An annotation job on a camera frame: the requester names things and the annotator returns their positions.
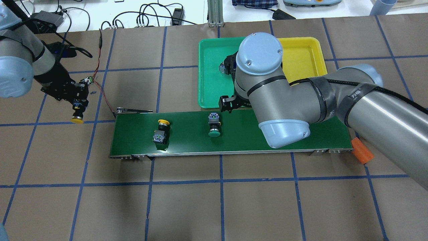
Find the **blue checkered fabric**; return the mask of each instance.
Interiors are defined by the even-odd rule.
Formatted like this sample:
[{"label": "blue checkered fabric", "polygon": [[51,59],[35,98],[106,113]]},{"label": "blue checkered fabric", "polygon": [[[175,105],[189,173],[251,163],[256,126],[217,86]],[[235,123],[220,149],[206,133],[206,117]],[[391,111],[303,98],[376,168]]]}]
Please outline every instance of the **blue checkered fabric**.
[{"label": "blue checkered fabric", "polygon": [[232,5],[244,5],[253,8],[268,9],[278,5],[277,0],[232,0]]}]

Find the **yellow tray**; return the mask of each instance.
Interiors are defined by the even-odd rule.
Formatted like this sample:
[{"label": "yellow tray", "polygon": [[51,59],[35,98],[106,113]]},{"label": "yellow tray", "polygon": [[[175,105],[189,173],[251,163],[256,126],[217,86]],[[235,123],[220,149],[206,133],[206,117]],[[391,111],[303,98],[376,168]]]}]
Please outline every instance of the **yellow tray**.
[{"label": "yellow tray", "polygon": [[[222,74],[218,66],[227,55],[239,49],[243,37],[203,39],[199,42],[199,92],[202,108],[218,108],[222,95],[233,95],[230,75]],[[284,54],[282,69],[289,82],[327,74],[320,43],[312,37],[280,38]]]}]

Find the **orange foam piece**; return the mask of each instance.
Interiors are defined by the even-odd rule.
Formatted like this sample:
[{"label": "orange foam piece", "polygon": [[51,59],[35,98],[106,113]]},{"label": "orange foam piece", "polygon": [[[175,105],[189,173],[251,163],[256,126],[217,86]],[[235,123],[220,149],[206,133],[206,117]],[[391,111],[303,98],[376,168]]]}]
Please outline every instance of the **orange foam piece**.
[{"label": "orange foam piece", "polygon": [[371,159],[373,159],[375,156],[373,153],[364,145],[359,138],[354,138],[351,141],[352,148],[354,150],[352,151],[352,154],[358,159],[359,162],[362,164],[366,164]]}]

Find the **green push button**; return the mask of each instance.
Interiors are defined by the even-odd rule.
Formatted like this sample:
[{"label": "green push button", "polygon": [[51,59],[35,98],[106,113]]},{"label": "green push button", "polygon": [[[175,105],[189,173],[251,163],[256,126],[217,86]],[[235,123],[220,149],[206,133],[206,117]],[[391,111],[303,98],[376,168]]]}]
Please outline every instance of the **green push button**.
[{"label": "green push button", "polygon": [[209,135],[210,137],[218,137],[218,136],[220,136],[220,132],[218,132],[218,131],[216,131],[216,130],[213,130],[213,131],[210,131],[210,132],[208,133],[208,135]]}]

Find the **green tray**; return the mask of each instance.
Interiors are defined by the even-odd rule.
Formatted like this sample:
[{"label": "green tray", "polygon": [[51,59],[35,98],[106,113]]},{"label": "green tray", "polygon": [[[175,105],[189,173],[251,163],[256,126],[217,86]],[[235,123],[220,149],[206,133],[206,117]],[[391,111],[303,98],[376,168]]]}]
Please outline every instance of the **green tray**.
[{"label": "green tray", "polygon": [[[215,138],[208,136],[209,113],[195,111],[118,114],[110,157],[352,150],[348,130],[337,118],[311,124],[311,135],[308,138],[272,149],[258,127],[253,110],[220,113],[221,135]],[[159,119],[171,122],[171,134],[166,150],[158,150],[152,142]]]},{"label": "green tray", "polygon": [[[243,37],[203,39],[199,42],[198,103],[202,108],[218,108],[222,95],[233,95],[233,82],[218,66],[238,51]],[[289,82],[327,74],[320,43],[312,37],[280,38],[284,50],[283,70]]]}]

